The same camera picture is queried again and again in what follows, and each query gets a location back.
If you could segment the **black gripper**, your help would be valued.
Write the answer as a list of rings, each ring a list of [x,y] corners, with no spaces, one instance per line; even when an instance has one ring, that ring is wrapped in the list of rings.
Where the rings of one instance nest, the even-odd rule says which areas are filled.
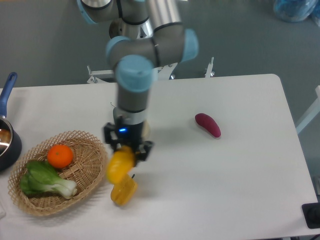
[[[103,127],[104,142],[113,151],[128,146],[134,153],[134,166],[145,162],[154,146],[154,142],[142,137],[144,123],[127,124],[125,118],[119,116],[116,123],[108,122]]]

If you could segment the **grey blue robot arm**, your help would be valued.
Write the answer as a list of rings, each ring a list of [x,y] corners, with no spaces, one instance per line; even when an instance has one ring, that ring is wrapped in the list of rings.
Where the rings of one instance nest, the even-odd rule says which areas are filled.
[[[194,59],[197,35],[183,26],[175,0],[79,0],[77,6],[91,24],[117,19],[135,27],[150,23],[151,33],[143,37],[130,37],[120,28],[105,50],[117,83],[114,121],[103,128],[105,142],[114,153],[128,148],[134,165],[144,162],[154,145],[142,132],[157,69]]]

